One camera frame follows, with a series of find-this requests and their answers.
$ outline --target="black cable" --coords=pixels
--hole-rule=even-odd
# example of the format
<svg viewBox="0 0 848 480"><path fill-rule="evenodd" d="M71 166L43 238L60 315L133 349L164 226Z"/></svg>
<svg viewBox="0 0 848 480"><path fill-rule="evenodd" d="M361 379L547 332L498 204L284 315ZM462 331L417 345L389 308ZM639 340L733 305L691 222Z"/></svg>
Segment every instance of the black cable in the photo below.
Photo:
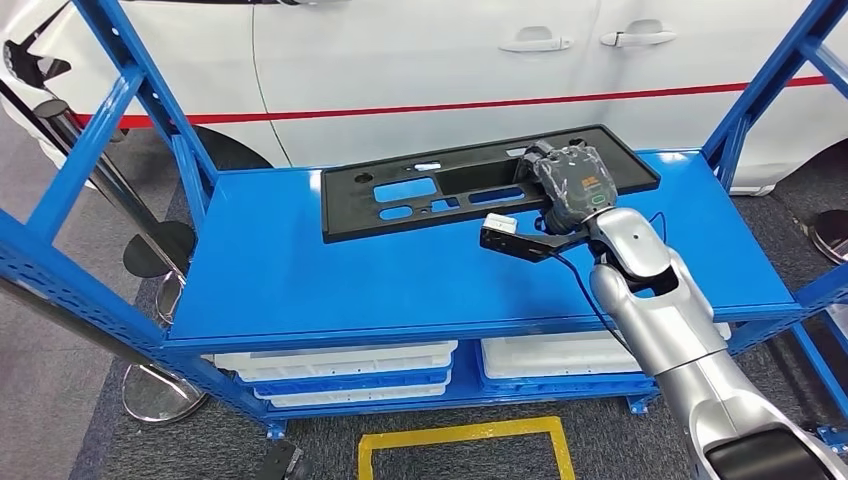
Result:
<svg viewBox="0 0 848 480"><path fill-rule="evenodd" d="M651 217L650 220L648 220L648 223L653 223L654 219L656 219L657 217L662 217L662 219L663 219L663 243L668 243L666 241L666 237L668 236L668 233L667 233L668 232L668 225L665 222L665 213L663 213L661 211L655 213L654 216Z"/></svg>
<svg viewBox="0 0 848 480"><path fill-rule="evenodd" d="M627 347L627 344L624 343L624 340L622 340L621 337L619 337L618 334L615 333L615 330L613 330L612 327L610 327L609 323L607 323L607 319L604 318L604 315L601 313L600 310L598 310L598 307L595 306L595 302L592 300L592 296L589 295L589 291L586 290L586 285L583 284L583 279L580 278L580 273L577 271L577 267L575 267L573 263L569 262L565 257L558 253L555 253L551 256L559 260L560 263L562 263L563 265L568 267L569 270L571 270L571 273L574 274L574 279L577 280L577 286L580 287L580 291L583 292L583 296L586 297L586 302L588 302L589 306L592 307L592 311L595 312L595 316L598 317L598 320L601 321L601 324L604 326L604 328L606 328L607 331L610 332L610 335L612 335L612 337L622 347L624 347L625 350L627 350L627 353L631 353L630 348Z"/></svg>

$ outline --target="blue shelf top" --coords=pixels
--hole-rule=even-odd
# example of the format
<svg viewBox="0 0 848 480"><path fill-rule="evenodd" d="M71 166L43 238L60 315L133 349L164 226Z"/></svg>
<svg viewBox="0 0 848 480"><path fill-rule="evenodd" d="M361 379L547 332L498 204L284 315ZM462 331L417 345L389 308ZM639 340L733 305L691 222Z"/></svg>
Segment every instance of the blue shelf top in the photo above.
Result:
<svg viewBox="0 0 848 480"><path fill-rule="evenodd" d="M642 152L668 243L718 314L797 308L697 151ZM166 345L194 352L318 348L599 330L569 272L480 248L482 220L325 245L320 170L222 174ZM532 232L536 212L517 215ZM660 220L654 221L661 230ZM588 281L585 247L568 252Z"/></svg>

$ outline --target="white connector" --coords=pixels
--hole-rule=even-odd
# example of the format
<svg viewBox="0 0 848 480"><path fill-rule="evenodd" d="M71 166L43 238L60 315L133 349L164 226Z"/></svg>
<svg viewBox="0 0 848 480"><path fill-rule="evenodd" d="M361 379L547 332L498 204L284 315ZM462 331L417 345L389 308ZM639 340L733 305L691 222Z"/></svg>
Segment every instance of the white connector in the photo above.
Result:
<svg viewBox="0 0 848 480"><path fill-rule="evenodd" d="M483 228L490 228L504 233L515 233L518 227L518 219L507 217L506 215L498 215L490 213L486 215L486 220L483 221Z"/></svg>

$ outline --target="yellow floor outline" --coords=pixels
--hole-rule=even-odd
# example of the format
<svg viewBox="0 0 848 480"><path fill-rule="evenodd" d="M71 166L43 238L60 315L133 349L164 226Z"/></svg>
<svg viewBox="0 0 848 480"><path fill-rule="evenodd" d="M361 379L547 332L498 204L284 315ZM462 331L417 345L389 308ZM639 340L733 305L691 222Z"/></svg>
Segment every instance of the yellow floor outline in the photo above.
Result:
<svg viewBox="0 0 848 480"><path fill-rule="evenodd" d="M481 438L510 437L531 433L549 433L551 435L560 479L574 480L571 455L568 453L568 443L565 441L565 431L562 429L562 421L559 417L527 418L458 427L366 434L359 441L358 478L359 480L374 480L374 470L371 466L371 454L374 450L464 442Z"/></svg>

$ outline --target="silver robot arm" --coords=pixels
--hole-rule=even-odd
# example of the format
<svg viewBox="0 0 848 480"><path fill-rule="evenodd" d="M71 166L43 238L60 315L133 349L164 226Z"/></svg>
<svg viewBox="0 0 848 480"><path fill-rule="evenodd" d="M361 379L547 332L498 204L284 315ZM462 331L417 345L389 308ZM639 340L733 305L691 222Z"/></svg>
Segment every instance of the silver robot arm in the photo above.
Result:
<svg viewBox="0 0 848 480"><path fill-rule="evenodd" d="M540 262L588 244L596 260L592 292L656 378L686 436L693 478L848 480L839 457L742 373L680 255L639 212L615 207L615 184L594 148L537 142L523 160L519 168L532 171L551 198L543 212L548 235L517 234L515 219L490 214L481 246ZM637 296L642 290L653 295Z"/></svg>
<svg viewBox="0 0 848 480"><path fill-rule="evenodd" d="M590 284L687 437L697 479L846 479L829 448L798 428L739 369L713 309L674 250L629 208L588 221L599 242ZM652 289L641 298L634 290Z"/></svg>

